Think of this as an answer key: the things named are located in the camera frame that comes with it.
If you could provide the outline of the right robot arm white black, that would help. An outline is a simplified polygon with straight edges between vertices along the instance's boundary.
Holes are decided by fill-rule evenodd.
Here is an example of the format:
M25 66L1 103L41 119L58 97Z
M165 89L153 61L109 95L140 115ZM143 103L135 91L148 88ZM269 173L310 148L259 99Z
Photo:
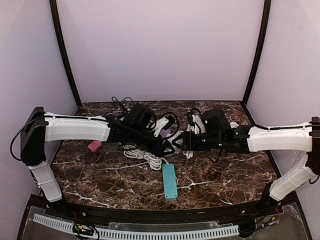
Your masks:
M289 193L320 174L320 119L287 126L240 125L231 127L223 117L201 117L204 130L184 131L172 144L183 151L224 150L247 154L260 151L302 151L306 153L282 177L269 183L264 199L280 202Z

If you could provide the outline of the pink plug adapter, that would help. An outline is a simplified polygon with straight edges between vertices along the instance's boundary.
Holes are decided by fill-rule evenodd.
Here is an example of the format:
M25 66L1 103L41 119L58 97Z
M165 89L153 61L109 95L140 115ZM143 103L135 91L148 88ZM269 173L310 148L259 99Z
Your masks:
M91 142L87 147L91 152L96 153L102 147L102 142L95 140Z

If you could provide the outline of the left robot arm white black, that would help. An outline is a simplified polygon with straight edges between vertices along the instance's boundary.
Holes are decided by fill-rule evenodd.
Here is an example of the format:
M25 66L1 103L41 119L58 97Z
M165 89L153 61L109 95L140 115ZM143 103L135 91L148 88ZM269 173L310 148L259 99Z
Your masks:
M156 119L152 111L138 105L118 116L61 115L35 107L25 125L16 133L20 138L20 154L16 156L13 143L9 146L11 156L24 163L48 202L63 199L63 192L54 176L45 153L45 144L55 141L98 141L105 143L132 142L140 149L161 158L173 155L176 150L173 135L162 137L161 131L177 124L174 113Z

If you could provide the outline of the white cube socket adapter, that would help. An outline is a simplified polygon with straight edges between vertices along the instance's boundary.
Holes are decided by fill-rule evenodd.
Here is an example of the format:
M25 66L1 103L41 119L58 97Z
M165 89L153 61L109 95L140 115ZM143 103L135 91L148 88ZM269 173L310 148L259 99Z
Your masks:
M165 157L170 157L170 156L173 156L174 154L179 154L181 152L181 150L178 147L172 144L171 140L166 140L165 144L166 144L166 148L164 150Z

